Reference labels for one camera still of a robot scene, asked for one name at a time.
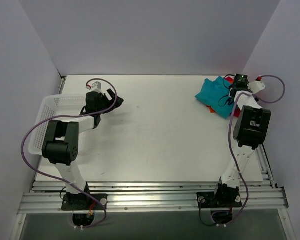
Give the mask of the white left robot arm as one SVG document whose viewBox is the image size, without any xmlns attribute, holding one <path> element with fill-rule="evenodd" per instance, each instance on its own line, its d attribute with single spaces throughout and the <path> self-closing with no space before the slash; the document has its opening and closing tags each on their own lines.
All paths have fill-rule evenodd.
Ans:
<svg viewBox="0 0 300 240">
<path fill-rule="evenodd" d="M 66 194 L 73 197 L 73 204 L 80 210 L 90 206 L 89 186 L 83 179 L 76 162 L 79 153 L 79 136 L 94 130 L 101 122 L 101 115 L 119 108 L 124 99 L 116 96 L 112 89 L 107 94 L 91 91 L 85 96 L 83 117 L 67 120 L 50 120 L 42 146 L 42 156 L 49 160 L 66 180 Z"/>
</svg>

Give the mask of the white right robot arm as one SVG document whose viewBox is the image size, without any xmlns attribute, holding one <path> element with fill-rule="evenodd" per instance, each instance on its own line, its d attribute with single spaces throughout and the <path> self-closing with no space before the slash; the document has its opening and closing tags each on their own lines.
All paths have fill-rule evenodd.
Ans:
<svg viewBox="0 0 300 240">
<path fill-rule="evenodd" d="M 229 96 L 240 114 L 235 127 L 229 125 L 228 143 L 234 140 L 237 145 L 234 149 L 229 147 L 232 160 L 212 193 L 213 203 L 217 206 L 232 204 L 239 198 L 241 175 L 255 150 L 266 139 L 271 111 L 262 108 L 255 97 L 255 93 L 264 89 L 265 85 L 260 79 L 249 82 L 246 75 L 234 76 Z"/>
</svg>

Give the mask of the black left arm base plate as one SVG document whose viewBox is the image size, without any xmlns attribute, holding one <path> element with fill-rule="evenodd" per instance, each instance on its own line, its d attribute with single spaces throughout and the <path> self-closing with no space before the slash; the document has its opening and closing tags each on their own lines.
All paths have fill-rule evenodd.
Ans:
<svg viewBox="0 0 300 240">
<path fill-rule="evenodd" d="M 104 193 L 92 194 L 92 197 L 98 200 L 100 203 L 97 203 L 95 200 L 90 197 L 80 193 L 80 194 L 71 194 L 66 193 L 62 199 L 62 211 L 88 211 L 88 210 L 102 210 L 107 208 L 108 195 Z"/>
</svg>

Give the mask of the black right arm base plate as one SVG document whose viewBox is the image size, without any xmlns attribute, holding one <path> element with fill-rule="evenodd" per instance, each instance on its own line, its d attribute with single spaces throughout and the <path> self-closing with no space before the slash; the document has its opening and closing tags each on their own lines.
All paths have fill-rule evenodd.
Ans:
<svg viewBox="0 0 300 240">
<path fill-rule="evenodd" d="M 221 203 L 218 202 L 212 191 L 202 192 L 199 191 L 196 193 L 197 198 L 197 206 L 202 209 L 217 209 L 217 208 L 240 208 L 242 207 L 242 201 L 239 202 L 234 201 L 233 203 Z"/>
</svg>

